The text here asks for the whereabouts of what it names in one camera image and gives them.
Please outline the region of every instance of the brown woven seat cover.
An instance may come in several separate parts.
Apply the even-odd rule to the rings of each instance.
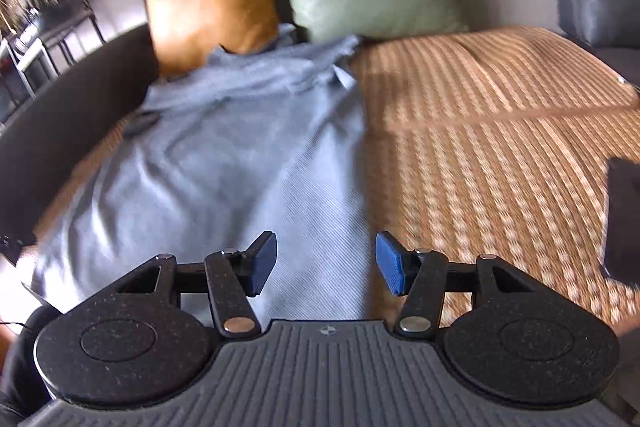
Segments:
[[[471,263],[496,253],[609,324],[640,293],[599,272],[606,160],[640,160],[633,88],[546,30],[385,42],[353,62],[367,104],[370,222]],[[374,315],[401,299],[378,282]],[[467,311],[447,295],[443,325]]]

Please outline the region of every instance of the black circular motor cover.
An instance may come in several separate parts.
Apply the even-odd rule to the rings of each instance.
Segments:
[[[525,407],[594,398],[619,355],[613,331],[563,298],[509,293],[459,317],[444,334],[447,359],[483,392]]]
[[[210,352],[206,328],[168,301],[106,295],[71,310],[38,336],[36,364],[67,401],[144,405],[184,388]]]

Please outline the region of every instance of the wrinkled fabric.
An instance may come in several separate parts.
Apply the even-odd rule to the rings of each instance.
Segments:
[[[273,318],[357,319],[371,266],[364,107],[346,61],[355,36],[263,52],[216,49],[148,90],[126,139],[40,245],[32,288],[66,312],[158,253],[197,263],[276,233],[278,261],[251,299]],[[204,295],[182,308],[210,323]]]

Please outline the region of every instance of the black pants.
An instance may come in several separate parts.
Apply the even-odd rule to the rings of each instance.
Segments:
[[[51,400],[33,360],[33,344],[42,328],[59,316],[52,306],[41,306],[9,348],[0,380],[0,427],[18,425]]]

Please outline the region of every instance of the dark gray armrest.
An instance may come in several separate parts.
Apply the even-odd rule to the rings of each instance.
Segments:
[[[0,136],[0,234],[28,239],[74,166],[142,103],[157,78],[158,62],[143,25],[38,92]]]

